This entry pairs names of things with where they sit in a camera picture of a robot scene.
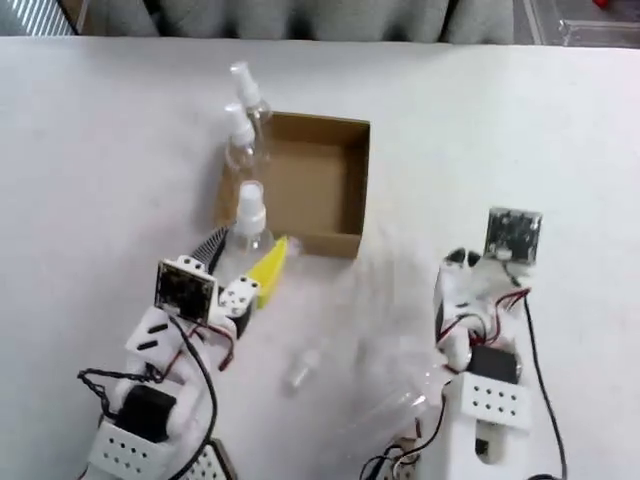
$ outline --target cardboard box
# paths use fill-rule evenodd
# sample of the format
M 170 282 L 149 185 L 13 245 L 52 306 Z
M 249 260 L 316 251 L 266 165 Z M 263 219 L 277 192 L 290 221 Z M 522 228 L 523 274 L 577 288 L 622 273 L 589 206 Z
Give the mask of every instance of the cardboard box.
M 369 163 L 368 122 L 275 113 L 263 179 L 267 224 L 312 255 L 355 258 L 362 238 Z M 235 217 L 237 186 L 225 165 L 214 220 Z

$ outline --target black wire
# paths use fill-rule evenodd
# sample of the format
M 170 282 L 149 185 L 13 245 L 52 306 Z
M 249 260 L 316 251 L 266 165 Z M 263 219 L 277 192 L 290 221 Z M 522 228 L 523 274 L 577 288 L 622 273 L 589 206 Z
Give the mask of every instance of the black wire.
M 399 463 L 401 463 L 404 458 L 410 457 L 411 455 L 415 455 L 416 453 L 419 453 L 419 452 L 423 451 L 425 448 L 427 448 L 429 445 L 431 445 L 435 441 L 435 439 L 438 437 L 438 433 L 440 432 L 440 427 L 442 427 L 442 420 L 444 419 L 444 411 L 446 410 L 446 406 L 447 406 L 447 397 L 443 396 L 442 397 L 442 408 L 440 409 L 440 416 L 438 417 L 438 423 L 436 425 L 436 429 L 431 434 L 431 437 L 429 437 L 429 439 L 427 441 L 425 441 L 422 445 L 420 445 L 418 447 L 415 447 L 415 448 L 412 448 L 411 450 L 407 450 L 401 456 L 396 458 L 392 469 L 395 469 L 396 466 Z
M 400 447 L 400 445 L 389 445 L 386 450 L 384 451 L 383 455 L 376 455 L 375 457 L 371 457 L 369 460 L 367 460 L 365 462 L 365 464 L 362 466 L 362 469 L 360 470 L 360 476 L 358 477 L 359 480 L 370 480 L 371 478 L 375 478 L 375 476 L 380 473 L 380 468 L 374 468 L 371 473 L 369 474 L 369 476 L 367 476 L 366 478 L 364 477 L 364 473 L 367 470 L 367 467 L 374 461 L 376 460 L 380 460 L 381 464 L 377 465 L 376 467 L 380 467 L 382 464 L 384 464 L 384 462 L 389 461 L 389 462 L 394 462 L 394 466 L 396 464 L 398 464 L 399 462 L 402 462 L 403 458 L 407 458 L 410 457 L 411 455 L 415 455 L 416 453 L 421 452 L 422 450 L 424 450 L 425 448 L 427 448 L 429 445 L 431 445 L 433 443 L 433 441 L 436 439 L 436 437 L 438 436 L 438 433 L 440 432 L 440 427 L 442 427 L 442 419 L 444 418 L 444 410 L 446 407 L 446 403 L 447 403 L 447 399 L 445 397 L 442 397 L 442 409 L 440 410 L 440 417 L 438 418 L 438 424 L 436 425 L 436 429 L 433 431 L 433 434 L 431 435 L 431 437 L 429 438 L 429 440 L 427 440 L 426 442 L 424 442 L 422 445 L 420 445 L 419 447 L 415 447 L 412 448 L 411 450 L 407 450 L 406 452 L 403 452 L 402 455 L 399 455 L 395 458 L 391 458 L 389 457 L 389 452 L 391 450 L 393 450 L 394 448 L 400 448 L 402 450 L 402 447 Z M 413 465 L 418 461 L 418 459 L 414 459 L 411 461 L 407 461 L 407 462 L 403 462 L 403 465 Z
M 511 283 L 515 287 L 522 287 L 520 282 L 516 277 L 514 277 L 507 268 L 505 263 L 502 264 L 502 269 L 507 274 Z M 553 406 L 551 405 L 551 399 L 549 398 L 549 393 L 547 392 L 547 387 L 544 384 L 544 379 L 542 378 L 542 370 L 540 368 L 540 361 L 538 359 L 538 347 L 536 344 L 536 335 L 533 331 L 533 320 L 531 318 L 531 310 L 529 308 L 529 302 L 527 301 L 527 297 L 524 297 L 524 311 L 527 317 L 527 326 L 529 327 L 529 337 L 531 339 L 531 353 L 533 356 L 533 366 L 536 370 L 536 375 L 538 377 L 538 384 L 540 385 L 540 391 L 542 392 L 542 397 L 544 398 L 544 403 L 547 407 L 547 412 L 549 412 L 549 419 L 551 420 L 551 425 L 553 427 L 553 433 L 556 437 L 556 444 L 558 445 L 558 454 L 560 455 L 560 465 L 562 469 L 562 474 L 560 476 L 561 480 L 567 480 L 568 478 L 568 467 L 567 467 L 567 456 L 564 450 L 564 441 L 562 440 L 562 435 L 560 433 L 560 427 L 558 426 L 558 420 L 556 419 L 556 414 L 553 410 Z M 550 475 L 548 473 L 534 475 L 533 477 L 529 477 L 528 480 L 559 480 L 557 477 Z
M 84 383 L 89 390 L 96 394 L 100 399 L 100 407 L 102 408 L 102 414 L 110 418 L 111 420 L 116 418 L 116 414 L 111 411 L 111 402 L 107 396 L 107 392 L 104 385 L 92 382 L 89 380 L 89 375 L 96 375 L 99 377 L 116 378 L 133 380 L 134 382 L 154 382 L 160 383 L 164 378 L 162 374 L 154 366 L 147 364 L 145 373 L 128 373 L 128 372 L 114 372 L 111 370 L 100 370 L 98 368 L 86 368 L 78 372 L 78 378 Z
M 216 396 L 215 388 L 213 388 L 213 382 L 211 381 L 211 376 L 209 375 L 209 371 L 207 370 L 207 367 L 205 367 L 204 362 L 202 361 L 202 358 L 200 358 L 200 355 L 198 354 L 196 347 L 193 346 L 193 343 L 191 343 L 191 340 L 189 339 L 188 335 L 185 333 L 185 331 L 182 329 L 182 327 L 180 326 L 180 324 L 175 318 L 169 316 L 169 321 L 178 329 L 178 332 L 180 332 L 180 336 L 182 337 L 182 340 L 184 341 L 184 344 L 187 347 L 187 350 L 189 351 L 189 353 L 191 354 L 195 362 L 198 364 L 198 368 L 202 372 L 204 381 L 207 384 L 207 389 L 209 390 L 209 395 L 211 397 L 211 420 L 209 420 L 209 426 L 207 427 L 207 432 L 205 433 L 204 438 L 202 439 L 202 442 L 200 442 L 200 445 L 198 446 L 196 451 L 193 453 L 189 461 L 185 463 L 180 470 L 178 470 L 171 477 L 169 477 L 169 480 L 179 480 L 182 478 L 182 476 L 185 473 L 189 471 L 189 469 L 193 466 L 193 464 L 198 461 L 198 458 L 200 458 L 200 455 L 202 454 L 202 452 L 204 451 L 205 447 L 207 446 L 207 444 L 211 439 L 211 434 L 213 433 L 213 427 L 215 426 L 216 419 L 218 418 L 218 397 Z
M 360 470 L 360 476 L 358 477 L 358 480 L 368 480 L 368 479 L 370 479 L 372 477 L 372 475 L 369 475 L 368 477 L 365 478 L 364 472 L 367 470 L 367 467 L 369 465 L 371 465 L 371 463 L 375 462 L 376 460 L 382 460 L 382 462 L 384 463 L 386 461 L 392 462 L 393 458 L 385 457 L 384 455 L 376 455 L 375 457 L 371 457 L 362 466 L 362 469 Z
M 384 462 L 386 461 L 393 461 L 393 458 L 389 457 L 389 452 L 391 452 L 391 450 L 394 449 L 400 449 L 402 450 L 402 447 L 398 444 L 392 444 L 389 445 L 387 448 L 385 448 L 384 453 L 382 455 L 376 455 L 375 457 L 371 457 L 369 460 L 367 460 L 365 462 L 365 464 L 362 466 L 362 470 L 360 470 L 360 480 L 370 480 L 370 479 L 375 479 L 378 474 L 380 473 L 380 470 L 382 469 L 382 466 L 384 465 Z M 367 467 L 369 466 L 369 464 L 371 462 L 373 462 L 374 460 L 379 460 L 379 462 L 371 469 L 371 472 L 369 473 L 369 475 L 367 475 L 366 479 L 363 479 L 363 474 L 365 472 L 365 470 L 367 469 Z

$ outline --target electrical wire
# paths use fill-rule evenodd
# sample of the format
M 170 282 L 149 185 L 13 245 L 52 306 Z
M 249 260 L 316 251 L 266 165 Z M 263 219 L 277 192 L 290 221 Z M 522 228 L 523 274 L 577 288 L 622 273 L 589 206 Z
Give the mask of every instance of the electrical wire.
M 127 379 L 134 382 L 154 382 L 161 383 L 164 380 L 163 375 L 153 365 L 147 364 L 145 373 L 129 373 L 129 372 L 114 372 L 111 370 L 100 370 L 98 368 L 86 368 L 78 372 L 78 379 L 84 383 L 89 390 L 91 390 L 99 399 L 100 407 L 102 408 L 102 414 L 114 420 L 116 414 L 111 411 L 111 402 L 107 396 L 107 391 L 104 385 L 95 383 L 89 380 L 89 375 L 95 375 L 98 377 L 107 377 L 115 379 Z
M 444 411 L 446 409 L 446 406 L 447 406 L 447 398 L 443 396 L 442 408 L 440 409 L 440 416 L 438 417 L 438 423 L 436 424 L 436 428 L 431 434 L 431 437 L 429 437 L 429 439 L 425 441 L 422 445 L 412 448 L 411 450 L 407 450 L 406 452 L 404 452 L 402 455 L 400 455 L 395 459 L 393 466 L 391 467 L 391 476 L 393 477 L 394 480 L 398 480 L 398 467 L 400 466 L 401 463 L 405 464 L 403 463 L 403 460 L 405 458 L 415 455 L 416 453 L 420 453 L 435 441 L 435 439 L 438 436 L 438 433 L 440 432 L 440 428 L 442 427 L 442 420 L 444 419 Z
M 509 277 L 509 279 L 511 280 L 511 283 L 514 286 L 518 288 L 522 287 L 518 279 L 509 272 L 509 269 L 506 263 L 502 264 L 502 269 L 504 270 L 504 273 L 507 275 L 507 277 Z M 558 420 L 553 410 L 553 406 L 551 405 L 551 399 L 549 398 L 547 387 L 544 383 L 544 379 L 542 378 L 542 369 L 540 368 L 540 360 L 538 358 L 538 347 L 536 344 L 536 335 L 533 331 L 533 320 L 531 318 L 531 309 L 529 308 L 529 301 L 527 300 L 526 295 L 524 296 L 524 311 L 527 317 L 527 326 L 529 327 L 529 337 L 531 339 L 531 354 L 533 357 L 533 366 L 536 371 L 536 376 L 538 377 L 538 385 L 540 385 L 542 398 L 544 399 L 544 403 L 547 407 L 547 412 L 549 413 L 549 420 L 551 420 L 553 433 L 556 437 L 556 444 L 558 445 L 558 455 L 560 456 L 560 466 L 562 471 L 560 475 L 560 479 L 548 473 L 543 473 L 543 474 L 534 475 L 533 477 L 529 477 L 528 480 L 567 480 L 569 475 L 569 472 L 568 472 L 569 469 L 567 467 L 567 455 L 564 449 L 564 441 L 562 440 L 562 434 L 560 433 Z
M 221 372 L 224 372 L 234 357 L 236 342 L 235 342 L 235 339 L 233 338 L 233 334 L 228 330 L 222 327 L 219 327 L 217 325 L 200 325 L 200 326 L 202 326 L 202 328 L 209 330 L 210 332 L 217 333 L 218 335 L 229 340 L 229 349 L 227 350 L 227 355 L 220 362 L 220 365 L 218 365 L 218 370 L 220 370 Z
M 196 451 L 193 453 L 189 461 L 187 461 L 187 463 L 185 463 L 180 470 L 178 470 L 171 477 L 169 477 L 169 480 L 180 480 L 182 476 L 189 471 L 189 469 L 193 466 L 193 464 L 198 461 L 198 458 L 200 458 L 200 455 L 204 451 L 205 447 L 207 446 L 207 443 L 211 438 L 211 434 L 213 433 L 213 427 L 215 426 L 216 419 L 218 418 L 218 397 L 216 396 L 216 390 L 213 387 L 213 382 L 211 381 L 211 375 L 209 375 L 209 371 L 207 370 L 207 367 L 204 365 L 204 362 L 202 361 L 202 358 L 200 357 L 198 350 L 196 350 L 196 348 L 193 346 L 193 343 L 191 343 L 191 340 L 189 339 L 185 331 L 182 329 L 178 321 L 171 316 L 169 316 L 169 321 L 178 329 L 178 332 L 180 332 L 180 336 L 182 337 L 182 340 L 185 346 L 187 347 L 187 351 L 191 354 L 195 362 L 198 364 L 198 368 L 202 372 L 204 381 L 207 384 L 207 389 L 209 390 L 209 396 L 211 397 L 211 419 L 209 420 L 209 426 L 207 427 L 207 431 L 204 435 L 202 442 L 200 442 L 200 445 L 198 446 L 198 448 L 196 448 Z
M 84 467 L 84 470 L 82 471 L 80 476 L 78 478 L 76 478 L 76 480 L 82 480 L 87 475 L 88 471 L 89 471 L 89 464 L 87 464 L 87 466 Z
M 229 349 L 227 350 L 227 355 L 222 359 L 222 361 L 218 365 L 218 370 L 221 372 L 224 372 L 234 358 L 235 340 L 233 339 L 233 334 L 222 327 L 218 327 L 217 325 L 202 325 L 198 323 L 189 332 L 188 334 L 189 338 L 191 338 L 194 334 L 198 333 L 199 327 L 207 329 L 218 335 L 221 335 L 227 340 L 229 340 Z M 167 375 L 169 375 L 169 373 L 171 372 L 171 369 L 173 368 L 173 365 L 176 363 L 180 355 L 182 355 L 182 352 L 178 351 L 178 353 L 176 353 L 175 356 L 171 359 L 171 361 L 169 362 L 169 365 L 167 365 L 167 368 L 165 369 L 164 375 L 162 377 L 163 379 L 166 378 Z
M 517 297 L 518 300 L 520 298 L 524 298 L 529 294 L 530 291 L 531 291 L 531 289 L 529 289 L 529 288 L 517 290 L 515 292 L 507 293 L 507 294 L 501 296 L 500 298 L 498 298 L 498 300 L 496 300 L 496 303 L 494 305 L 495 320 L 496 320 L 496 331 L 495 331 L 495 333 L 493 334 L 493 336 L 491 338 L 487 339 L 487 341 L 485 342 L 486 345 L 492 345 L 498 340 L 498 338 L 500 338 L 500 333 L 502 331 L 502 323 L 501 323 L 501 320 L 500 320 L 500 312 L 499 312 L 500 304 L 502 302 L 504 302 L 505 300 L 513 299 L 514 297 Z
M 389 457 L 389 452 L 391 452 L 391 450 L 395 450 L 395 449 L 400 449 L 402 450 L 402 447 L 400 445 L 397 444 L 392 444 L 389 445 L 387 448 L 385 448 L 384 453 L 382 455 L 376 455 L 375 457 L 371 457 L 369 460 L 367 460 L 365 462 L 365 464 L 362 466 L 362 469 L 360 470 L 360 476 L 358 477 L 359 480 L 370 480 L 371 478 L 374 478 L 378 475 L 378 473 L 380 473 L 380 469 L 382 467 L 382 465 L 384 465 L 384 462 L 393 462 L 393 458 Z M 367 470 L 367 467 L 369 465 L 371 465 L 372 462 L 378 460 L 379 463 L 373 467 L 373 469 L 371 469 L 371 472 L 369 473 L 369 475 L 365 478 L 364 477 L 364 473 Z
M 487 325 L 482 319 L 482 317 L 477 313 L 461 313 L 460 315 L 458 315 L 456 319 L 453 321 L 453 323 L 451 323 L 451 325 L 449 325 L 442 332 L 440 332 L 440 338 L 438 342 L 441 342 L 442 340 L 444 340 L 444 338 L 449 333 L 451 333 L 451 331 L 454 329 L 456 325 L 458 325 L 463 320 L 466 320 L 467 318 L 477 318 L 478 320 L 480 320 L 480 324 L 482 325 L 482 338 L 484 339 L 484 342 L 486 342 L 487 341 Z

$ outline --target white spray nozzle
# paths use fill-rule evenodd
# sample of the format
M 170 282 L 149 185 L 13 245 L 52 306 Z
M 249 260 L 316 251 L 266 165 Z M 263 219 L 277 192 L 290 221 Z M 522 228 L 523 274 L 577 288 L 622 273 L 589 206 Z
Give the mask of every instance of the white spray nozzle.
M 231 141 L 236 145 L 247 145 L 256 138 L 253 126 L 239 103 L 231 103 L 225 107 L 231 122 Z
M 262 193 L 260 182 L 251 180 L 240 185 L 235 225 L 238 233 L 246 236 L 258 235 L 267 226 L 267 209 Z
M 236 62 L 231 65 L 231 75 L 236 85 L 236 94 L 244 108 L 255 107 L 262 101 L 260 88 L 253 80 L 247 62 Z

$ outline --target clear plastic bottle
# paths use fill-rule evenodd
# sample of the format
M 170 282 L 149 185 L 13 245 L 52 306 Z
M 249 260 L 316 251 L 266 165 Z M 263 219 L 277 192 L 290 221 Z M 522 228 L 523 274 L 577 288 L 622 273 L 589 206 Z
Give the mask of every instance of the clear plastic bottle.
M 227 233 L 220 262 L 213 274 L 223 286 L 227 286 L 251 270 L 274 245 L 273 235 L 267 229 L 262 184 L 256 181 L 243 182 L 240 185 L 236 223 Z
M 271 106 L 262 98 L 260 88 L 251 76 L 247 62 L 236 62 L 231 65 L 231 75 L 236 86 L 236 95 L 256 132 L 256 141 L 268 157 L 269 120 L 273 114 Z
M 264 149 L 256 143 L 256 135 L 239 103 L 225 107 L 229 116 L 231 133 L 227 143 L 226 160 L 236 176 L 236 184 L 244 181 L 261 181 L 268 161 Z

